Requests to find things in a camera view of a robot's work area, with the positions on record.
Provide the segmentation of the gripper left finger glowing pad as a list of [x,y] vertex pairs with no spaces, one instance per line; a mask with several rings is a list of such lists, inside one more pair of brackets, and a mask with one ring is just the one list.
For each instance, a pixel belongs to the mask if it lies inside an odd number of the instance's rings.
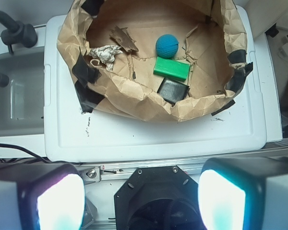
[[84,206],[72,164],[0,164],[0,230],[79,230]]

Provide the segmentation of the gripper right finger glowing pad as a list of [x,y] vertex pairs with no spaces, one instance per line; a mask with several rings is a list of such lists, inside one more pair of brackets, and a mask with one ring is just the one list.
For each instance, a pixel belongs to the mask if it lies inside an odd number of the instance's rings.
[[208,230],[288,230],[288,157],[210,158],[198,202]]

